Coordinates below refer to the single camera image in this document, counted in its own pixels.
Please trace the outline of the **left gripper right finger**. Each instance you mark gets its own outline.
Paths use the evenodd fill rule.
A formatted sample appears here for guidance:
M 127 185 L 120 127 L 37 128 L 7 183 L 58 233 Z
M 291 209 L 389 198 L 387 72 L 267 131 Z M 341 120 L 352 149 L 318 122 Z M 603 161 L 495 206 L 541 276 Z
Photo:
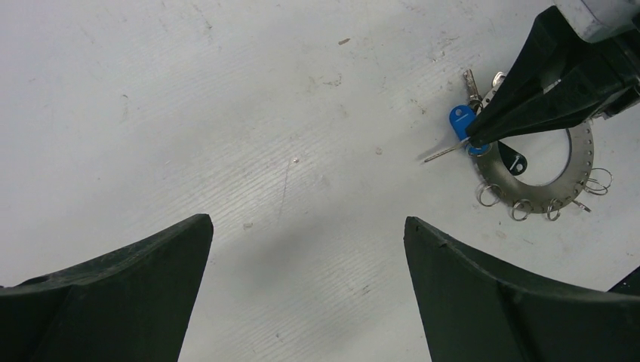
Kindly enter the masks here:
M 639 297 L 537 275 L 409 216 L 405 255 L 433 361 L 637 361 Z

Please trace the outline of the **metal perforated ring disc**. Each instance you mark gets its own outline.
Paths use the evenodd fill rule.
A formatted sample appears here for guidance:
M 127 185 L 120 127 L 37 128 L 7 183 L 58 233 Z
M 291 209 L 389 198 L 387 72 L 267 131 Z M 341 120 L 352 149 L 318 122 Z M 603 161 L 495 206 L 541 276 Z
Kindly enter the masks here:
M 606 195 L 612 186 L 612 173 L 596 167 L 595 144 L 591 121 L 551 134 L 559 146 L 546 150 L 549 142 L 537 135 L 530 140 L 510 138 L 503 143 L 523 154 L 528 160 L 527 170 L 513 176 L 500 159 L 497 142 L 489 152 L 473 157 L 481 180 L 475 197 L 483 207 L 503 205 L 516 222 L 541 215 L 556 221 L 562 209 L 576 206 L 585 212 L 590 208 L 579 201 L 581 195 Z

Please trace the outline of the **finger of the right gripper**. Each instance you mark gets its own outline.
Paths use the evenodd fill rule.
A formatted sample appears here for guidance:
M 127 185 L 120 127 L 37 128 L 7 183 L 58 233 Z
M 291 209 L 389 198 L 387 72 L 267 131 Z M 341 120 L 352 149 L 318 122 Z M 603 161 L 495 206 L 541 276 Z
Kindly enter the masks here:
M 500 89 L 483 115 L 508 115 L 532 111 L 556 115 L 558 106 L 544 90 L 559 80 L 573 52 L 586 42 L 571 28 L 556 6 L 538 14 L 531 31 Z
M 638 74 L 627 66 L 578 65 L 548 90 L 535 78 L 517 85 L 511 71 L 494 98 L 466 128 L 469 144 L 483 146 L 507 137 L 565 129 L 594 115 L 615 115 L 638 99 Z

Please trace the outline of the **black head key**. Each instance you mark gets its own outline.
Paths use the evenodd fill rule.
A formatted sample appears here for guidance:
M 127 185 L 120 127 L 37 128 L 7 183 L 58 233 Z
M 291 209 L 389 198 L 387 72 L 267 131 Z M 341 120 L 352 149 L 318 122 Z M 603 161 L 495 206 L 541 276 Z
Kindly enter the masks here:
M 523 154 L 501 141 L 497 142 L 497 146 L 501 161 L 513 176 L 522 175 L 527 170 L 528 160 Z

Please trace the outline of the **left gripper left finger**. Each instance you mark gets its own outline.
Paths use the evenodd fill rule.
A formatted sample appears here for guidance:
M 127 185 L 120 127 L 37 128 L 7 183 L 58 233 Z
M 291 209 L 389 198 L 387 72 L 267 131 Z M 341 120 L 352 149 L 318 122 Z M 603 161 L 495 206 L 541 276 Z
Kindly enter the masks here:
M 3 361 L 176 361 L 214 235 L 193 215 L 1 290 Z

